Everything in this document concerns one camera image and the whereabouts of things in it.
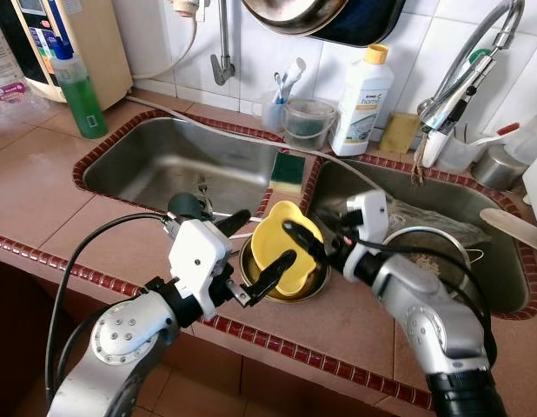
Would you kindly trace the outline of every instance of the green bottle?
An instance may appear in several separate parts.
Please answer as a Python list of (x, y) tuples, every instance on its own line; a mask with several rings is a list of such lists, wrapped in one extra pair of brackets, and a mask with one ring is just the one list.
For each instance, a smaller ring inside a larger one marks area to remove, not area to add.
[(56, 57), (50, 59), (50, 64), (79, 131), (89, 139), (106, 135), (108, 128), (83, 59), (59, 36), (53, 50)]

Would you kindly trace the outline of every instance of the green sponge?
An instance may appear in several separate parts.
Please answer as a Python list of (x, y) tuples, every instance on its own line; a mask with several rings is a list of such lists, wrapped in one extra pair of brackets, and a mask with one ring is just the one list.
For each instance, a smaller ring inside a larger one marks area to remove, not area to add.
[(305, 158), (278, 153), (269, 186), (281, 193), (301, 195), (304, 167)]

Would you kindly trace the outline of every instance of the dish soap bottle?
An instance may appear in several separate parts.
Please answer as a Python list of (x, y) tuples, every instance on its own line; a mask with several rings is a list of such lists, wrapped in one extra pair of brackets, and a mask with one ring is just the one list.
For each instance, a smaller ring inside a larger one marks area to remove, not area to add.
[(384, 45), (369, 45), (365, 57), (348, 68), (346, 87), (338, 104), (338, 127), (329, 140), (338, 156), (359, 155), (367, 150), (369, 135), (394, 82), (394, 74), (385, 64), (387, 53)]
[(50, 65), (79, 131), (89, 139), (106, 135), (108, 128), (83, 59), (74, 53), (69, 42), (59, 36), (53, 50), (56, 57), (50, 59)]

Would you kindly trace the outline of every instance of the double sink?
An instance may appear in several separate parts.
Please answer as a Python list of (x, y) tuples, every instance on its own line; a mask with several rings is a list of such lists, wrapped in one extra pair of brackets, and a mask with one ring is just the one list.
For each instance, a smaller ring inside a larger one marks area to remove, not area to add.
[[(278, 148), (235, 139), (183, 120), (160, 117), (138, 124), (83, 174), (94, 192), (165, 211), (176, 193), (201, 196), (199, 183), (216, 212), (249, 209), (255, 213), (269, 187)], [(479, 217), (485, 208), (499, 206), (476, 190), (427, 180), (410, 187), (409, 174), (372, 164), (348, 161), (355, 169), (387, 190), (394, 198), (433, 210), (459, 222), (471, 223), (491, 236), (475, 248), (484, 257), (472, 265), (491, 309), (507, 314), (527, 304), (528, 291), (518, 250), (508, 235)], [(337, 201), (371, 189), (343, 167), (325, 162), (312, 194), (309, 212), (333, 207)]]

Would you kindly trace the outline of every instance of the pull-out faucet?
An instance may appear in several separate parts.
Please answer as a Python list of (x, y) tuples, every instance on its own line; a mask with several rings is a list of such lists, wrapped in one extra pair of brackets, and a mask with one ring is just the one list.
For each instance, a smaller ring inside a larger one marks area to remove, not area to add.
[(215, 82), (218, 85), (224, 85), (231, 76), (235, 74), (234, 64), (230, 61), (228, 47), (228, 13), (226, 11), (226, 0), (218, 0), (218, 17), (220, 20), (220, 44), (222, 54), (220, 56), (221, 64), (215, 54), (210, 56), (210, 63), (213, 66)]
[[(434, 164), (469, 101), (496, 64), (494, 55), (499, 50), (507, 50), (514, 40), (514, 32), (520, 23), (524, 5), (525, 0), (502, 0), (492, 9), (463, 45), (434, 96), (417, 106), (424, 140), (416, 165), (421, 163), (424, 167), (430, 168)], [(494, 38), (493, 49), (488, 55), (478, 56), (471, 66), (464, 70), (464, 63), (467, 62), (477, 43), (505, 13), (507, 17), (502, 29)]]

